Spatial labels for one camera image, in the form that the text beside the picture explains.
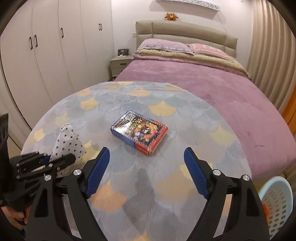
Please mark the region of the left hand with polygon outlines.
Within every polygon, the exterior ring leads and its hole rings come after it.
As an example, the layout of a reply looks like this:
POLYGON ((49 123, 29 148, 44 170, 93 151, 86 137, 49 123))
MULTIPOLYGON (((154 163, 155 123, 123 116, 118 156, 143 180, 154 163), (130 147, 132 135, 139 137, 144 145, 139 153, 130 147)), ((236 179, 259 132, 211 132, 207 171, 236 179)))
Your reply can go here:
POLYGON ((4 215, 10 222, 12 226, 17 228, 18 230, 22 230, 23 226, 20 225, 17 220, 22 219, 25 225, 28 224, 28 219, 31 211, 31 206, 27 207, 25 209, 25 212, 17 212, 14 209, 12 209, 10 206, 3 206, 1 207, 1 210, 3 211, 4 215))

